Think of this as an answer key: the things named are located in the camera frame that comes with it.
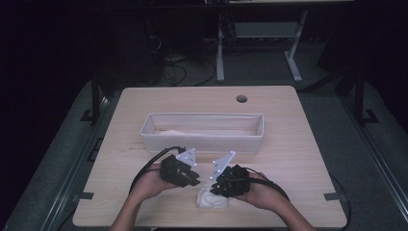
white rectangular container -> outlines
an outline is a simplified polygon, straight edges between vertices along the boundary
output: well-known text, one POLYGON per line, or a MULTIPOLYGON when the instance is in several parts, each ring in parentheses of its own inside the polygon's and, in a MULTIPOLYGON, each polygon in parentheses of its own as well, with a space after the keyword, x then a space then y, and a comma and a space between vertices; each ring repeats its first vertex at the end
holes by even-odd
POLYGON ((264 117, 254 114, 150 114, 140 131, 148 152, 171 146, 197 153, 256 154, 264 136, 264 117))

metal frame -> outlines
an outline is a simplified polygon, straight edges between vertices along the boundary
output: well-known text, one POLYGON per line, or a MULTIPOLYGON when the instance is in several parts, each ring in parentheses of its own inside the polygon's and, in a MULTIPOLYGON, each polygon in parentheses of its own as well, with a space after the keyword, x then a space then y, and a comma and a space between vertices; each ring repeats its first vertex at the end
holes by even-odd
MULTIPOLYGON (((102 102, 98 105, 98 111, 101 112, 101 117, 103 118, 106 115, 106 111, 109 107, 110 103, 107 98, 103 98, 102 102)), ((87 160, 88 153, 93 149, 93 142, 97 140, 98 134, 100 134, 101 127, 100 123, 102 122, 103 119, 96 119, 95 124, 93 126, 89 127, 88 133, 84 135, 84 142, 82 143, 81 149, 78 151, 78 154, 76 155, 74 162, 67 174, 67 176, 64 179, 64 182, 58 191, 54 201, 53 205, 48 212, 48 215, 44 221, 44 223, 41 226, 40 230, 55 230, 57 227, 57 224, 59 222, 59 218, 64 210, 64 207, 66 203, 69 200, 69 196, 73 191, 73 187, 76 183, 76 178, 78 171, 80 170, 80 167, 82 166, 82 163, 84 163, 87 160)))
MULTIPOLYGON (((294 53, 296 52, 297 45, 300 41, 300 36, 302 35, 304 23, 306 21, 308 11, 302 11, 300 18, 297 22, 296 29, 293 35, 293 44, 289 51, 285 51, 285 59, 288 63, 289 69, 295 82, 302 82, 302 77, 300 76, 299 70, 297 68, 296 62, 294 61, 294 53)), ((222 59, 222 32, 218 28, 218 49, 217 49, 217 81, 223 83, 225 81, 224 77, 224 61, 222 59)))
POLYGON ((356 117, 356 112, 351 103, 348 102, 344 97, 341 97, 341 102, 346 108, 350 120, 353 121, 357 131, 362 137, 363 141, 366 143, 367 148, 370 151, 373 163, 377 168, 379 174, 381 175, 386 187, 388 188, 391 196, 393 197, 396 206, 399 211, 404 216, 405 220, 408 222, 408 197, 405 194, 404 190, 400 187, 398 181, 395 179, 392 171, 388 167, 386 161, 384 160, 381 151, 375 145, 375 142, 372 140, 369 131, 367 131, 365 126, 361 124, 361 118, 356 117))

gray carpet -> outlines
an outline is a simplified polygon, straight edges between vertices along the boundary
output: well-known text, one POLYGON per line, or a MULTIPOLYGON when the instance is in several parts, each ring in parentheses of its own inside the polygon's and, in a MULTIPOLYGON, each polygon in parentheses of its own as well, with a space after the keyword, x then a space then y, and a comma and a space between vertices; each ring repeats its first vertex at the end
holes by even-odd
MULTIPOLYGON (((327 73, 316 67, 321 48, 303 44, 295 56, 300 73, 304 78, 295 84, 280 50, 249 53, 225 57, 225 82, 220 84, 215 77, 204 86, 255 86, 291 85, 304 88, 321 79, 327 73)), ((214 56, 207 59, 215 62, 214 56)), ((207 62, 186 61, 179 63, 187 70, 188 76, 179 86, 193 86, 212 76, 213 67, 207 62)), ((175 73, 181 79, 180 69, 166 67, 168 73, 175 73)), ((338 179, 350 200, 352 214, 347 230, 408 230, 408 224, 388 188, 384 184, 370 150, 363 141, 359 127, 350 117, 344 102, 334 92, 337 82, 331 82, 314 93, 301 93, 300 101, 310 122, 321 155, 329 172, 338 179)), ((167 86, 163 79, 158 86, 167 86)), ((107 228, 80 228, 71 222, 70 214, 77 205, 75 195, 82 192, 93 163, 87 162, 93 145, 103 138, 115 111, 120 96, 118 92, 109 98, 99 122, 91 127, 89 122, 80 121, 86 109, 90 109, 90 85, 84 86, 66 117, 59 133, 51 143, 36 175, 21 197, 5 230, 40 230, 51 211, 53 203, 75 166, 78 171, 71 181, 71 187, 62 198, 60 213, 55 217, 50 230, 107 230, 107 228)), ((380 123, 367 124, 375 143, 390 166, 401 187, 408 192, 408 137, 395 122, 378 96, 376 90, 367 85, 366 108, 372 109, 380 123)), ((344 193, 334 181, 338 193, 344 193)), ((344 202, 348 214, 348 205, 344 202)))

human hand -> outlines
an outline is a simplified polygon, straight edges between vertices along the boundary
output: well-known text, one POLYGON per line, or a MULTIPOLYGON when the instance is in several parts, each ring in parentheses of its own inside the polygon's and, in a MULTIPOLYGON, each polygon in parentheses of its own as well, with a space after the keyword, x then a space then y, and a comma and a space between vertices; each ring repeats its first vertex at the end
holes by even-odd
MULTIPOLYGON (((249 172, 249 177, 265 180, 265 178, 253 172, 249 172)), ((273 212, 276 212, 280 204, 289 202, 275 189, 257 183, 251 183, 249 192, 235 196, 235 198, 245 201, 259 209, 271 210, 273 212)))
POLYGON ((147 172, 138 180, 129 196, 141 200, 154 197, 165 190, 177 188, 160 177, 161 164, 153 164, 147 172))

hand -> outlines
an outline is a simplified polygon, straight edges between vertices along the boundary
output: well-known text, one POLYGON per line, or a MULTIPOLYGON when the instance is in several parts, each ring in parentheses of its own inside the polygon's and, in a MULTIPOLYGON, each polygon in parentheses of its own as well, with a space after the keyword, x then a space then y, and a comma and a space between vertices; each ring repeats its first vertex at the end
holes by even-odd
POLYGON ((135 219, 138 215, 140 205, 145 199, 154 197, 161 192, 176 188, 160 177, 160 164, 153 164, 135 184, 117 215, 110 230, 133 230, 135 219))
POLYGON ((174 189, 177 186, 168 183, 160 177, 161 164, 153 164, 149 170, 138 180, 129 196, 137 196, 144 200, 154 197, 165 190, 174 189))
MULTIPOLYGON (((263 179, 262 176, 249 172, 249 177, 263 179)), ((315 230, 315 228, 302 216, 293 204, 281 193, 257 183, 251 183, 249 192, 236 196, 238 200, 245 201, 257 208, 270 210, 276 213, 290 230, 315 230)))
MULTIPOLYGON (((249 172, 249 177, 265 180, 262 176, 249 172)), ((251 183, 249 192, 236 196, 238 200, 245 201, 259 209, 276 212, 277 207, 283 202, 289 202, 281 193, 265 185, 251 183)))

